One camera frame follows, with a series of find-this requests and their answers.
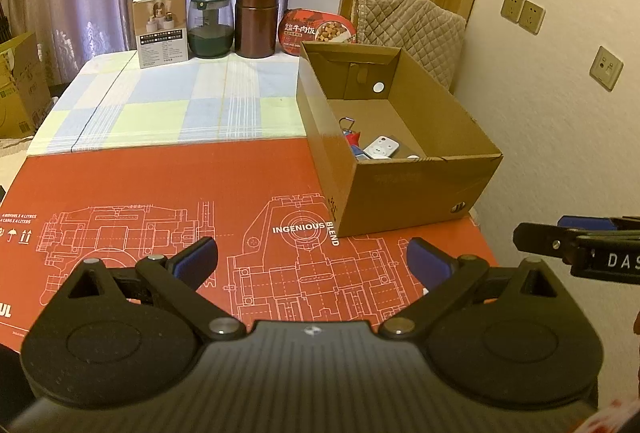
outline beef rice package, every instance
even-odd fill
[[[338,14],[316,10],[288,10],[278,27],[278,41],[287,54],[300,55],[303,41],[355,42],[356,30]]]

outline quilted chair cover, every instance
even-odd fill
[[[451,85],[466,20],[431,0],[353,0],[356,41],[402,47],[440,84]]]

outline checkered tablecloth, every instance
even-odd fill
[[[47,116],[28,155],[303,137],[298,58],[235,54],[140,70],[135,51],[95,57]]]

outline wall plate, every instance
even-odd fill
[[[589,73],[592,78],[596,79],[598,83],[610,92],[620,77],[623,66],[624,63],[620,59],[603,46],[600,46]]]
[[[524,0],[504,0],[500,14],[513,23],[518,23]]]
[[[540,32],[544,18],[545,10],[542,7],[537,6],[529,0],[525,0],[519,21],[521,27],[527,29],[532,34],[537,34]]]

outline open cardboard box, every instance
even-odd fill
[[[399,48],[303,42],[296,100],[337,236],[460,218],[502,160],[455,97]],[[343,117],[355,120],[361,148],[393,136],[420,158],[358,161]]]

